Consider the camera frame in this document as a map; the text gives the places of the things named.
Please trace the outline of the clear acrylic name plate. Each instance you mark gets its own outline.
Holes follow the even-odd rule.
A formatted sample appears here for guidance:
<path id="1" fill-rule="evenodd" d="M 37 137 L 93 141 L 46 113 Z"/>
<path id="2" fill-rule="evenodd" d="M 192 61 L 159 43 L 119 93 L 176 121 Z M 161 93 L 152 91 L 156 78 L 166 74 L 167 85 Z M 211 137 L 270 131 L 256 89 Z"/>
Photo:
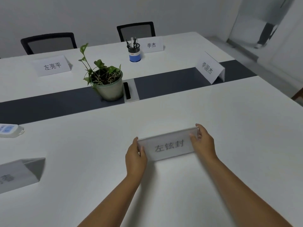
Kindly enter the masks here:
<path id="1" fill-rule="evenodd" d="M 71 71 L 71 65 L 64 55 L 33 60 L 31 64 L 39 77 Z"/>
<path id="2" fill-rule="evenodd" d="M 140 51 L 143 53 L 153 53 L 164 50 L 162 37 L 139 38 Z"/>
<path id="3" fill-rule="evenodd" d="M 210 84 L 218 78 L 225 82 L 225 68 L 206 51 L 199 55 L 195 68 Z"/>
<path id="4" fill-rule="evenodd" d="M 144 147 L 148 161 L 159 161 L 194 152 L 190 134 L 197 137 L 198 127 L 138 139 L 138 148 Z"/>
<path id="5" fill-rule="evenodd" d="M 0 165 L 0 194 L 38 183 L 46 158 L 20 159 Z"/>

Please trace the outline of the green ivy plant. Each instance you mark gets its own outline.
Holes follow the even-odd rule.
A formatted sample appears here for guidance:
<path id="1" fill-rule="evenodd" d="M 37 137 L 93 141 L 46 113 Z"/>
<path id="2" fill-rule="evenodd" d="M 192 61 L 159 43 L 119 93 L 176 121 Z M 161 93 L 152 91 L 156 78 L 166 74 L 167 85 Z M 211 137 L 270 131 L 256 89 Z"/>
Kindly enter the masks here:
<path id="1" fill-rule="evenodd" d="M 86 74 L 83 79 L 88 83 L 88 85 L 91 85 L 91 87 L 96 89 L 97 86 L 107 86 L 120 80 L 123 76 L 121 66 L 119 68 L 114 66 L 106 66 L 100 59 L 94 61 L 95 68 L 92 68 L 89 65 L 85 56 L 85 50 L 88 45 L 89 44 L 86 43 L 80 47 L 80 52 L 83 57 L 78 60 L 86 68 Z"/>

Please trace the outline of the person's right forearm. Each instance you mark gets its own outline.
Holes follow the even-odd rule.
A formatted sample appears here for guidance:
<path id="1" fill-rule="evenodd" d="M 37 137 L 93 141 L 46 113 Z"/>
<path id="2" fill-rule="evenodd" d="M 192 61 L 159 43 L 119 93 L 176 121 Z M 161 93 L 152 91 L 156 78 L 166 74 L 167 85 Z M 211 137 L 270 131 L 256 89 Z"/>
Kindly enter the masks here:
<path id="1" fill-rule="evenodd" d="M 238 227 L 293 227 L 221 160 L 198 157 Z"/>

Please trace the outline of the person's right hand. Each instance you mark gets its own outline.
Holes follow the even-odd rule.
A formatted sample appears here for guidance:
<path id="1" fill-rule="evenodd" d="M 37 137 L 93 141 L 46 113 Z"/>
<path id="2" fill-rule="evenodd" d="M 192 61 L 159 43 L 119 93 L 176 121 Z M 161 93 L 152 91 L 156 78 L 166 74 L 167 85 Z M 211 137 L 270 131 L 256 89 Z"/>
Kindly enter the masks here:
<path id="1" fill-rule="evenodd" d="M 195 126 L 198 128 L 197 134 L 200 134 L 200 148 L 199 150 L 194 150 L 198 158 L 205 164 L 217 161 L 218 156 L 215 152 L 213 137 L 201 124 L 196 123 Z"/>

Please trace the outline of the white power strip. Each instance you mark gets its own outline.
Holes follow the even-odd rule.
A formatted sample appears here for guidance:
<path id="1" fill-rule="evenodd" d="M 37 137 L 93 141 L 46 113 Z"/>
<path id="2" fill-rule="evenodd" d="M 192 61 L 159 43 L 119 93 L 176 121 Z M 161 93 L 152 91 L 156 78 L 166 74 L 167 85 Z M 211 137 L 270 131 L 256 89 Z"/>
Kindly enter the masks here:
<path id="1" fill-rule="evenodd" d="M 16 138 L 24 132 L 24 127 L 20 125 L 0 123 L 0 138 Z"/>

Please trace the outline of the person's left forearm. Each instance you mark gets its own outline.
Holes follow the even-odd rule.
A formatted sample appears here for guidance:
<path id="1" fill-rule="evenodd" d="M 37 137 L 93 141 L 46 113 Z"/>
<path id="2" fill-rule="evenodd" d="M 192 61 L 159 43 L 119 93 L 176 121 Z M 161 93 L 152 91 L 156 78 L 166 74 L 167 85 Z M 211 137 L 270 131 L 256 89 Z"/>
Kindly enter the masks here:
<path id="1" fill-rule="evenodd" d="M 78 227 L 120 227 L 142 177 L 142 174 L 127 174 Z"/>

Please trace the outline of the blue and white pen holder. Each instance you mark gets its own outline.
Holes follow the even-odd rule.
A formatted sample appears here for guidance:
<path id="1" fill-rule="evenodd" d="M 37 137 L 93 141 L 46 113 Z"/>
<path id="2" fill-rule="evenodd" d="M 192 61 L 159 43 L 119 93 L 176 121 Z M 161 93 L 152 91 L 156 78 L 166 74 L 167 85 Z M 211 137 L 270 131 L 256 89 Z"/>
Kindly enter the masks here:
<path id="1" fill-rule="evenodd" d="M 134 47 L 127 45 L 129 60 L 131 62 L 139 62 L 141 60 L 140 44 L 137 43 Z"/>

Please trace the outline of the pale green plant pot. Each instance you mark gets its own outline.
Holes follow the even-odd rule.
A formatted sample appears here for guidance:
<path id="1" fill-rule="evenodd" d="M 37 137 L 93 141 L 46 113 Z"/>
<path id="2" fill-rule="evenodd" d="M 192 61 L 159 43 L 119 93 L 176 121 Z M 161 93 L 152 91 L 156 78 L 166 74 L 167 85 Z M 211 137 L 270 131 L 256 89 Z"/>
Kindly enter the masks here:
<path id="1" fill-rule="evenodd" d="M 96 89 L 103 100 L 108 102 L 117 101 L 124 94 L 122 77 L 123 72 L 120 71 L 120 76 L 116 81 L 107 85 L 94 85 L 94 89 Z"/>

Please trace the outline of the black mesh office chair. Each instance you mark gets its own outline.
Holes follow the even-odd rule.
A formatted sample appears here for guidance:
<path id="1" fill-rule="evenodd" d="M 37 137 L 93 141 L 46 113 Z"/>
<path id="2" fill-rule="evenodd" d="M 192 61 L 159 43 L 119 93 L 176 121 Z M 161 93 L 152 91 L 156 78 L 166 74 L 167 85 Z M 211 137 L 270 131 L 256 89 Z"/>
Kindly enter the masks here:
<path id="1" fill-rule="evenodd" d="M 149 38 L 156 36 L 152 21 L 120 25 L 116 28 L 121 42 L 130 41 L 134 37 Z"/>
<path id="2" fill-rule="evenodd" d="M 71 32 L 36 35 L 23 38 L 20 42 L 27 55 L 77 49 Z"/>

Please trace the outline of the person's left hand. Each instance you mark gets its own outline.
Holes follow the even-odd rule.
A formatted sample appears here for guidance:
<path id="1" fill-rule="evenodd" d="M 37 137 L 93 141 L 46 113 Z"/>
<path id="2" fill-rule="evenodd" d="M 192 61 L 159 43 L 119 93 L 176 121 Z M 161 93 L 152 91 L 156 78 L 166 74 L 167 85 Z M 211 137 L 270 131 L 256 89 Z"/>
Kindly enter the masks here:
<path id="1" fill-rule="evenodd" d="M 142 179 L 146 170 L 147 162 L 142 161 L 139 155 L 138 137 L 135 137 L 125 155 L 127 176 Z"/>

